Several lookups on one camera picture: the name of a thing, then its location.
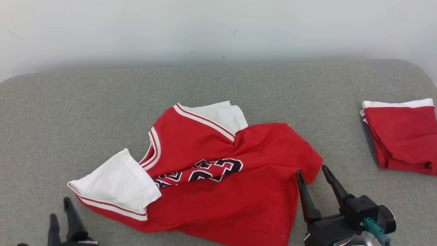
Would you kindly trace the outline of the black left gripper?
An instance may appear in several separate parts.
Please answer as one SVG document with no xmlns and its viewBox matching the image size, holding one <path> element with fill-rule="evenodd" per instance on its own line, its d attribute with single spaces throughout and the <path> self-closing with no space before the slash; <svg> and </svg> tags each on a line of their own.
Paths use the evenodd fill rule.
<svg viewBox="0 0 437 246">
<path fill-rule="evenodd" d="M 62 242 L 59 236 L 59 221 L 56 214 L 50 214 L 48 246 L 98 246 L 98 241 L 88 241 L 88 231 L 78 215 L 72 200 L 64 198 L 64 212 L 67 214 L 67 241 Z"/>
</svg>

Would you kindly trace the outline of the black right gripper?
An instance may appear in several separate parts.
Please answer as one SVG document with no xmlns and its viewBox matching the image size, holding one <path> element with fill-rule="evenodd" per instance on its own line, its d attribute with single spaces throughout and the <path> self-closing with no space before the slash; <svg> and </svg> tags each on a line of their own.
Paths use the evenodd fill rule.
<svg viewBox="0 0 437 246">
<path fill-rule="evenodd" d="M 322 171 L 337 198 L 340 206 L 339 212 L 346 212 L 346 201 L 354 199 L 355 196 L 343 188 L 327 165 L 322 165 Z M 362 225 L 357 227 L 351 226 L 343 214 L 321 218 L 322 215 L 315 208 L 307 190 L 307 182 L 303 172 L 298 170 L 296 176 L 304 221 L 312 222 L 307 226 L 308 233 L 304 238 L 305 246 L 334 246 L 352 239 L 355 235 L 361 235 L 365 231 Z"/>
</svg>

